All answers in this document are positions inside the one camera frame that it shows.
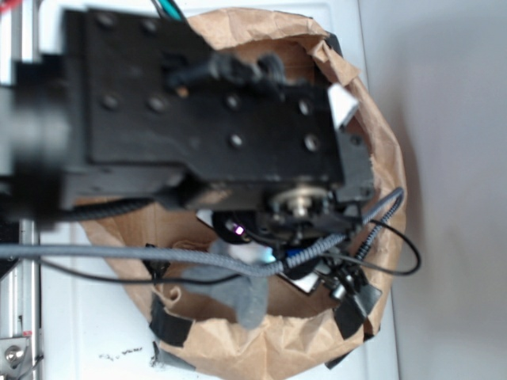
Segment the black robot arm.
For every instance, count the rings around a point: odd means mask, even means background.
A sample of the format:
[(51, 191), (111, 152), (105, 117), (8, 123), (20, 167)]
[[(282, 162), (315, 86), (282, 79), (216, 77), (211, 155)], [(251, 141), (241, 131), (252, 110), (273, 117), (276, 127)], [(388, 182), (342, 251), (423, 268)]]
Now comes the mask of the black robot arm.
[(228, 278), (291, 272), (372, 218), (368, 149), (345, 130), (332, 88), (286, 78), (277, 55), (248, 63), (187, 21), (67, 9), (63, 50), (19, 62), (1, 90), (1, 217), (42, 227), (157, 203), (210, 211), (231, 244), (269, 264), (182, 249), (15, 249), (223, 268)]

